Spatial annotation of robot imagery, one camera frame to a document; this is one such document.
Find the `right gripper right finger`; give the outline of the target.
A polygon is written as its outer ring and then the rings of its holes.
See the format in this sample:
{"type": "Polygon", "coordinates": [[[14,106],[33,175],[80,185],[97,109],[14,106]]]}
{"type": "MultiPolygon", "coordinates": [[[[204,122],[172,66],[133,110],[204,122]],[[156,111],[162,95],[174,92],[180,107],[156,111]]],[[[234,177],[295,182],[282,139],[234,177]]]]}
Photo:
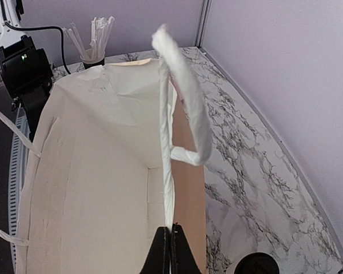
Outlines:
{"type": "Polygon", "coordinates": [[[201,274],[183,228],[179,224],[172,226],[170,247],[172,274],[201,274]]]}

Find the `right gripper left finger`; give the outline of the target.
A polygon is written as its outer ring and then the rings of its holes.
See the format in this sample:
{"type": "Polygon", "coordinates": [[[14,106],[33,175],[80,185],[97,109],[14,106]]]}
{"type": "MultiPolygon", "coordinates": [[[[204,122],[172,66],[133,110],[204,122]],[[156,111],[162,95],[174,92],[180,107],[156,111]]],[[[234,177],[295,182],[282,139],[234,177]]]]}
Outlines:
{"type": "Polygon", "coordinates": [[[141,274],[170,273],[170,237],[167,227],[157,228],[141,274]]]}

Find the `brown paper bag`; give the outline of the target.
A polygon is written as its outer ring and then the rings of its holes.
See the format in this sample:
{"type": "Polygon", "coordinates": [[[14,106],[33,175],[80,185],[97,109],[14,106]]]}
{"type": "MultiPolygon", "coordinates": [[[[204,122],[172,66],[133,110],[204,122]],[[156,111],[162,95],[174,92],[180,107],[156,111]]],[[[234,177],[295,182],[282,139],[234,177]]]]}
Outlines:
{"type": "Polygon", "coordinates": [[[156,59],[56,81],[29,140],[17,273],[141,273],[158,227],[182,226],[206,271],[204,164],[212,129],[199,81],[165,26],[156,59]]]}

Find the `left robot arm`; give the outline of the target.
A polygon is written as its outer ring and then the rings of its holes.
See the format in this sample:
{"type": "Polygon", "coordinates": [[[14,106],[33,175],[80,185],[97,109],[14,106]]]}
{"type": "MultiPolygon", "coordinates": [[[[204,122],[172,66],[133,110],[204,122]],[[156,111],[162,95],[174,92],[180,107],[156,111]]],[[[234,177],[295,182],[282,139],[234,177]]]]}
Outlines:
{"type": "Polygon", "coordinates": [[[66,72],[64,33],[58,26],[22,27],[22,1],[0,0],[0,76],[14,100],[26,113],[29,137],[34,139],[42,110],[53,86],[53,72],[44,49],[35,47],[29,31],[58,30],[61,34],[61,57],[66,72]]]}

